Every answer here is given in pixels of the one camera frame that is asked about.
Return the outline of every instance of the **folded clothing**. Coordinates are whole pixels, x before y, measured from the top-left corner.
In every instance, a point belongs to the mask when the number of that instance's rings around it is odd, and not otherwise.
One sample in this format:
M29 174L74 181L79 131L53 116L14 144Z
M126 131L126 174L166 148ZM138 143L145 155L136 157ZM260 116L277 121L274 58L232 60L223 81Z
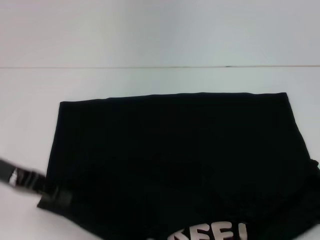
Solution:
M61 102L46 181L106 240L290 240L320 219L318 163L286 93Z

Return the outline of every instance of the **black garment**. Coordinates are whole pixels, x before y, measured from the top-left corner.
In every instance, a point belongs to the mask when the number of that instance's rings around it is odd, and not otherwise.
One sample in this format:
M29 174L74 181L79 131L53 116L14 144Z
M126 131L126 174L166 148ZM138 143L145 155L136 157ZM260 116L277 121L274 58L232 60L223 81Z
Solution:
M317 165L286 93L62 102L46 180L73 199L38 206L106 240L221 221L235 240L239 223L248 240L290 240L320 219Z

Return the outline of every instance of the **white surface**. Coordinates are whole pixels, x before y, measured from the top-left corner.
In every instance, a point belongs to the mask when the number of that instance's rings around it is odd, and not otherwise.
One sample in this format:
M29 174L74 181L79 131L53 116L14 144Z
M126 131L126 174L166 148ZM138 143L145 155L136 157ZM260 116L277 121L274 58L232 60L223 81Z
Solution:
M320 159L320 68L0 69L0 156L46 170L61 101L197 92L287 92L312 158ZM90 240L38 198L0 185L6 240ZM320 227L303 240L319 239Z
M0 67L320 65L318 0L1 0Z

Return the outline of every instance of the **white background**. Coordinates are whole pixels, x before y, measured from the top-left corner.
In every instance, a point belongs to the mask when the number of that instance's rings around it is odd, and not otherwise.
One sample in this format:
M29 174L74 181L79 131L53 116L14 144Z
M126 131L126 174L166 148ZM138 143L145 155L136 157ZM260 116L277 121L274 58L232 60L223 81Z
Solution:
M306 67L320 65L319 7L317 0L0 0L0 156L45 172L61 101L287 92L319 160L320 67ZM260 67L223 67L248 65ZM96 239L37 209L38 201L0 185L1 239ZM300 239L319 236L315 228Z

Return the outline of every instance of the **white wall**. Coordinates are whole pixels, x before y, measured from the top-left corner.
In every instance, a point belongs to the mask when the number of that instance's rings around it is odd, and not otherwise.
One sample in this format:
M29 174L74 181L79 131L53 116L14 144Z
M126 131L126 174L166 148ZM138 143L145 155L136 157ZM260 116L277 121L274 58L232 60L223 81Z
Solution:
M317 0L0 0L0 156L46 170L59 102L287 92L320 159ZM5 240L94 240L0 185ZM320 228L304 240L319 239Z

